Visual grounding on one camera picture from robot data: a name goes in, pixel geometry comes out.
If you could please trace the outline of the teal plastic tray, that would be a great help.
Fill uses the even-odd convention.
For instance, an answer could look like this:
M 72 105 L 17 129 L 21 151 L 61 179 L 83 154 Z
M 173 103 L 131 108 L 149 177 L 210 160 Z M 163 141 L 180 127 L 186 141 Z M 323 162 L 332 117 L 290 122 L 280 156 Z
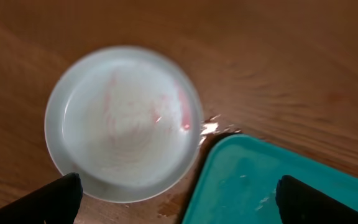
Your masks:
M 235 134 L 208 154 L 185 224 L 281 223 L 278 181 L 290 175 L 358 211 L 358 179 L 267 142 Z

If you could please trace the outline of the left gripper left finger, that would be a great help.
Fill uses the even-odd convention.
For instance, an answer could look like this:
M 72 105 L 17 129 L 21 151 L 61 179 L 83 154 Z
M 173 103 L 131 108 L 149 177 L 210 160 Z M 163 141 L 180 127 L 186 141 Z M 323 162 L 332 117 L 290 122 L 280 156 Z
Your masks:
M 80 176 L 72 172 L 0 208 L 0 223 L 73 224 L 82 197 Z

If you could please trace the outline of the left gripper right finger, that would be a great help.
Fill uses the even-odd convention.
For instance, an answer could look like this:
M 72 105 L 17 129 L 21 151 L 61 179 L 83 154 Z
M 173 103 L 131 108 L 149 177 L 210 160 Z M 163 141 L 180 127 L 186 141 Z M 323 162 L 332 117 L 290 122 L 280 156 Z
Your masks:
M 278 181 L 275 201 L 283 224 L 358 224 L 358 211 L 290 175 Z

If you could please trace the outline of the light blue plate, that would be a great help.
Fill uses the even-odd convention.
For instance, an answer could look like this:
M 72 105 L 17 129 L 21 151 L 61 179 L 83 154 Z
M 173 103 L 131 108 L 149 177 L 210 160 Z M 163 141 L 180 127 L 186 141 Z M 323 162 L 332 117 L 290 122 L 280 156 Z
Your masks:
M 44 134 L 59 173 L 76 172 L 84 193 L 113 203 L 162 194 L 194 164 L 203 110 L 184 70 L 143 47 L 95 50 L 60 77 Z

